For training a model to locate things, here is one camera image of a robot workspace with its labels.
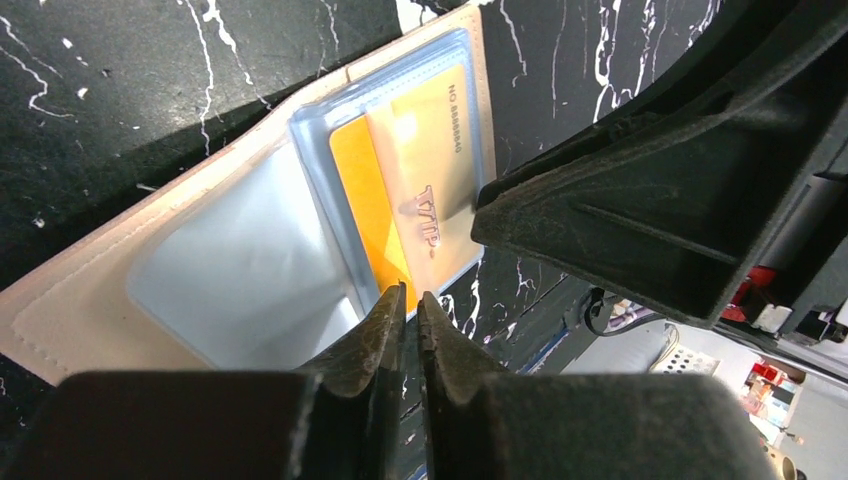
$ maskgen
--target marble tabletop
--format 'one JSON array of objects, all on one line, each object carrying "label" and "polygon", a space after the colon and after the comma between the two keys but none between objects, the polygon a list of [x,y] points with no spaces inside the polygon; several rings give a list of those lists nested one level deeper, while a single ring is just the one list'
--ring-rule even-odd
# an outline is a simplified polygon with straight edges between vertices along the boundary
[{"label": "marble tabletop", "polygon": [[[235,140],[300,86],[461,0],[9,0],[0,6],[0,288]],[[721,0],[482,1],[498,173],[643,91]],[[487,249],[442,304],[516,371],[558,373],[591,335],[587,285]],[[421,473],[417,366],[398,467]],[[50,387],[0,356],[0,464]]]}]

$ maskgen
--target black table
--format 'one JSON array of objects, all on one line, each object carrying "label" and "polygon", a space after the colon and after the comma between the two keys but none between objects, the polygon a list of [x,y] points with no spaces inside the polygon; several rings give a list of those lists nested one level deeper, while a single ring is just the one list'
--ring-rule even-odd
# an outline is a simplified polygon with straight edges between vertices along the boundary
[{"label": "black table", "polygon": [[[235,140],[298,87],[397,38],[401,24],[464,2],[416,3],[6,2],[0,287]],[[499,174],[644,90],[719,8],[720,0],[484,6]],[[509,368],[558,373],[593,340],[568,319],[585,289],[489,249],[442,303]],[[409,372],[398,459],[407,475],[424,458],[414,362]],[[0,356],[0,464],[50,389]]]}]

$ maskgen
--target wallet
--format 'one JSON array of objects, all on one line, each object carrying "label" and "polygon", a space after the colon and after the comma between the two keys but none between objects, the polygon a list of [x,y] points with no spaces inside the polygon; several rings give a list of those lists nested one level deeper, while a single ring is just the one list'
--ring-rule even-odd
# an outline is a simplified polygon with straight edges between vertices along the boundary
[{"label": "wallet", "polygon": [[115,369],[284,370],[482,257],[494,145],[466,5],[296,92],[0,293],[0,351],[56,384]]}]

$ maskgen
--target black cable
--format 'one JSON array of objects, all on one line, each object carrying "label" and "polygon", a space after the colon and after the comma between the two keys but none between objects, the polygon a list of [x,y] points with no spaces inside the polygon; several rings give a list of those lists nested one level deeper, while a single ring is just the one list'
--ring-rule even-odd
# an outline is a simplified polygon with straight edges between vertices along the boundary
[{"label": "black cable", "polygon": [[624,327],[619,328],[618,330],[613,330],[611,332],[603,332],[595,328],[595,325],[592,321],[601,313],[604,306],[606,306],[607,302],[618,303],[621,301],[621,297],[618,295],[614,295],[610,298],[605,298],[604,295],[606,292],[603,288],[595,287],[583,297],[583,301],[581,302],[581,308],[583,310],[583,323],[586,324],[586,328],[589,329],[590,332],[594,333],[599,337],[614,337],[616,335],[621,335],[623,333],[627,333],[635,328],[639,328],[646,323],[655,322],[657,320],[662,320],[665,315],[659,313],[649,313],[639,320],[626,325]]}]

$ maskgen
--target yellow card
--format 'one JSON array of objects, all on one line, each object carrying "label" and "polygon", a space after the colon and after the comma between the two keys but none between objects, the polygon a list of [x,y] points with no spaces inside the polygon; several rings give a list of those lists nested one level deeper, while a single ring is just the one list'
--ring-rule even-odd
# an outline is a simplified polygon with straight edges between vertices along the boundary
[{"label": "yellow card", "polygon": [[465,67],[366,117],[407,265],[419,290],[435,291],[482,250],[470,237],[477,182]]},{"label": "yellow card", "polygon": [[410,279],[365,117],[336,129],[330,135],[330,150],[377,287],[383,292],[398,281],[405,282],[406,311],[414,311],[418,295]]}]

